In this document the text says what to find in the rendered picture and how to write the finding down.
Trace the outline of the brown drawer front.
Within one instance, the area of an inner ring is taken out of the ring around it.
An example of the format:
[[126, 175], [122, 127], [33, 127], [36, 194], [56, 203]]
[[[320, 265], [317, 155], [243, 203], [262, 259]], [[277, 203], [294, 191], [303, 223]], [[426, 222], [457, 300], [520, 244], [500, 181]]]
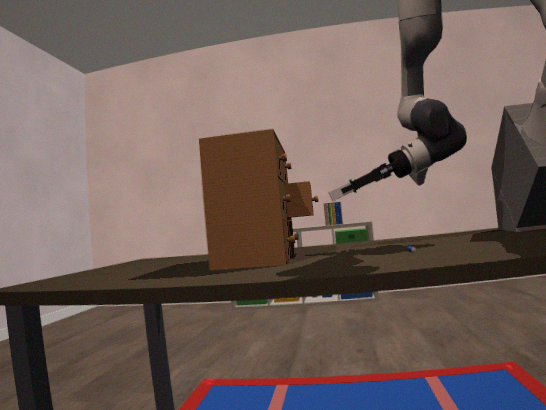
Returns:
[[282, 154], [281, 156], [280, 144], [277, 141], [275, 135], [274, 135], [274, 139], [275, 139], [275, 150], [276, 150], [276, 160], [277, 160], [277, 171], [278, 171], [278, 174], [283, 178], [282, 161], [287, 161], [287, 156], [286, 154]]
[[284, 183], [279, 178], [278, 178], [278, 181], [279, 181], [279, 192], [280, 192], [280, 202], [281, 202], [281, 213], [282, 213], [282, 217], [287, 217], [286, 202], [291, 202], [291, 196], [286, 195], [285, 197]]
[[[281, 155], [284, 154], [282, 148], [281, 148]], [[286, 181], [286, 183], [288, 183], [288, 177], [287, 177], [287, 168], [288, 169], [291, 169], [291, 163], [287, 163], [286, 165], [286, 161], [282, 161], [282, 166], [283, 166], [283, 176], [284, 176], [284, 180]]]
[[[295, 236], [295, 240], [299, 240], [298, 233], [295, 233], [293, 235], [292, 221], [288, 221], [288, 228], [289, 228], [289, 238], [290, 238], [290, 236]], [[295, 251], [294, 243], [291, 244], [291, 242], [290, 242], [290, 250], [291, 250], [291, 255], [292, 255], [294, 253], [294, 251]]]
[[291, 196], [291, 202], [286, 202], [287, 217], [312, 216], [312, 201], [318, 202], [318, 196], [311, 200], [310, 181], [287, 183], [284, 186], [285, 197]]

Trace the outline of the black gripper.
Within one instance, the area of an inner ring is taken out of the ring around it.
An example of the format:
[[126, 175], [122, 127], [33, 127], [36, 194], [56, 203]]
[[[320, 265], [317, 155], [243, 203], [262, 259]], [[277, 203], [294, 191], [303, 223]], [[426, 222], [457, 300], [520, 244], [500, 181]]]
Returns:
[[[381, 179], [385, 179], [391, 176], [391, 172], [394, 171], [395, 175], [398, 178], [402, 178], [411, 173], [410, 162], [402, 150], [397, 150], [388, 155], [388, 161], [390, 164], [386, 163], [380, 165], [379, 167], [373, 169], [370, 173], [355, 179], [354, 181], [349, 180], [350, 183], [347, 183], [331, 192], [329, 195], [332, 201], [335, 201], [351, 192], [356, 193], [359, 188], [371, 183], [377, 182]], [[387, 166], [387, 167], [386, 167]], [[383, 169], [383, 170], [382, 170]], [[385, 173], [384, 173], [385, 172]], [[383, 174], [382, 174], [383, 173]], [[388, 175], [389, 174], [389, 175]], [[386, 175], [386, 176], [385, 176]], [[384, 176], [384, 177], [383, 177]], [[381, 178], [382, 177], [382, 178]], [[354, 190], [353, 190], [354, 189]]]

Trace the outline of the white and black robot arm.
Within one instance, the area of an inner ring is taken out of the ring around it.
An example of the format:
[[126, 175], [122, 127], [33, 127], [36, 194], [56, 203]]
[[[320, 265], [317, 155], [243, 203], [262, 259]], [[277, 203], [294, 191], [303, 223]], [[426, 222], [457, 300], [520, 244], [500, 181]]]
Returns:
[[[461, 150], [467, 135], [443, 102], [424, 97], [423, 65], [442, 38], [441, 0], [398, 0], [398, 17], [401, 99], [397, 117], [402, 127], [418, 133], [401, 150], [411, 165], [409, 176], [420, 186], [428, 167]], [[546, 146], [546, 61], [522, 127], [528, 138]]]

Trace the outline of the brown wooden drawer with knob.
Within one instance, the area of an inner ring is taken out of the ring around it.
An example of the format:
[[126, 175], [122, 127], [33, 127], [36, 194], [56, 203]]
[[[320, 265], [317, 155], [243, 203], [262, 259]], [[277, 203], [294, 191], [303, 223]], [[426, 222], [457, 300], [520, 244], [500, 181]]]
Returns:
[[289, 258], [291, 256], [290, 242], [295, 243], [295, 236], [290, 236], [290, 238], [289, 238], [288, 222], [282, 222], [282, 223], [283, 223], [283, 234], [284, 234], [286, 262], [288, 262], [288, 260], [289, 260]]

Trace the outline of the brown wooden chest of drawers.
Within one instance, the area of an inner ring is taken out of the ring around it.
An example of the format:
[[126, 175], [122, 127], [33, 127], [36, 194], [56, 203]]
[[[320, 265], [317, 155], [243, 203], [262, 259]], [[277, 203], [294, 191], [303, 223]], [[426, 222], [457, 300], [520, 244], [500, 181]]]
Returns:
[[288, 263], [274, 135], [284, 151], [274, 129], [199, 139], [210, 270]]

